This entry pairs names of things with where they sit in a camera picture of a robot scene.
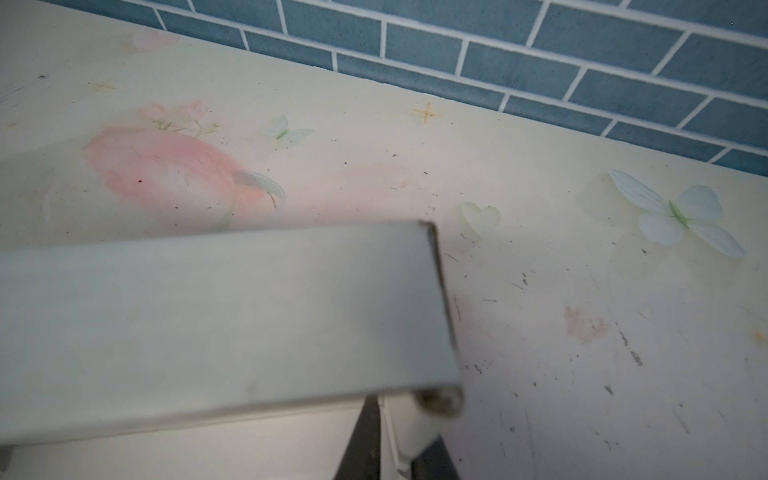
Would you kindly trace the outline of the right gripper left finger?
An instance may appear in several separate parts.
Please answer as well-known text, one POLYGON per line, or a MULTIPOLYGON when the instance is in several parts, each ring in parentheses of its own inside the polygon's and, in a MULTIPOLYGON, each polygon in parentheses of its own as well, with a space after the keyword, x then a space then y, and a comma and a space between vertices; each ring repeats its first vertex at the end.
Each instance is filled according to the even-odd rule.
POLYGON ((381 412, 377 395, 365 398, 334 480, 381 479, 381 412))

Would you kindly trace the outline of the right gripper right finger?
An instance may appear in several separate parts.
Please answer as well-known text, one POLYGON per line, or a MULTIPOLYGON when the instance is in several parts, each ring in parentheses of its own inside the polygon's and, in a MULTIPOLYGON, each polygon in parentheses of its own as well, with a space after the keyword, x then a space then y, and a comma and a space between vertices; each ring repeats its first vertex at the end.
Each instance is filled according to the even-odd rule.
POLYGON ((411 479, 460 480, 460 476, 441 436, 412 461, 411 479))

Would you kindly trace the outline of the white paper box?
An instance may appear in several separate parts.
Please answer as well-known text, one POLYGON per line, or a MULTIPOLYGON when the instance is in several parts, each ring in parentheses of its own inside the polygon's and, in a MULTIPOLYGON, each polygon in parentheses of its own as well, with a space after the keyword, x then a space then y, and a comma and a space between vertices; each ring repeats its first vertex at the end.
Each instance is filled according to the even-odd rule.
POLYGON ((5 479, 333 479, 369 395, 381 479, 464 412, 431 223, 1 254, 5 479))

